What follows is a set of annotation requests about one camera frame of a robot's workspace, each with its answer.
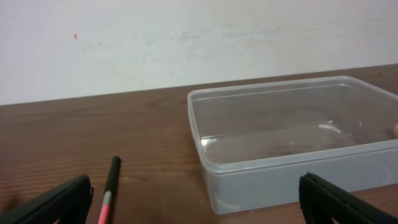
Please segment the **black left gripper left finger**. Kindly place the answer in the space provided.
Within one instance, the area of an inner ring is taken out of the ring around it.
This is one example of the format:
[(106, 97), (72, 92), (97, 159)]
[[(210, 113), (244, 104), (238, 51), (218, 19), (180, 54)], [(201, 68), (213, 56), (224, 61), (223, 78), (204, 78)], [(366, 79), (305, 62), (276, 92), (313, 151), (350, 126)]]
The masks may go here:
[(1, 224), (84, 224), (93, 201), (90, 178), (76, 176), (1, 215)]

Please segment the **clear plastic container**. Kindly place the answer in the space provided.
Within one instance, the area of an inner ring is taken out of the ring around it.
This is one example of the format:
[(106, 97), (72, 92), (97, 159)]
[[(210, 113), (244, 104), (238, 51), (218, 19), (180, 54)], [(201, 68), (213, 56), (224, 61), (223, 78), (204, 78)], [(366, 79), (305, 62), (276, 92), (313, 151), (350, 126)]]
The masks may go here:
[(209, 88), (187, 101), (217, 214), (296, 202), (308, 172), (348, 192), (397, 183), (397, 95), (357, 78)]

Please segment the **small black-handled hammer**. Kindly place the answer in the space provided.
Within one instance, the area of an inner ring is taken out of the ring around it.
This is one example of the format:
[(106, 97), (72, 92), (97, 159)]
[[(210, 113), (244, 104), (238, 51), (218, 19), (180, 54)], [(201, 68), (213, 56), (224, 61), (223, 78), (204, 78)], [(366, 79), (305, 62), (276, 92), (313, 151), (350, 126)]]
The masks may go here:
[(121, 158), (119, 156), (114, 156), (108, 172), (98, 224), (107, 224), (109, 220), (112, 199), (115, 197), (118, 187), (120, 167)]

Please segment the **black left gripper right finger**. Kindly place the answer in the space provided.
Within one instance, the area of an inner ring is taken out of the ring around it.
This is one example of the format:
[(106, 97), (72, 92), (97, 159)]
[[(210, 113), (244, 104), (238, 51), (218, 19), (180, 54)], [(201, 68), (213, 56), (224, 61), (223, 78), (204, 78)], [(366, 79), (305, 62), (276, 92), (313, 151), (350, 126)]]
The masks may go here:
[(306, 224), (397, 224), (396, 217), (313, 173), (300, 177), (298, 191)]

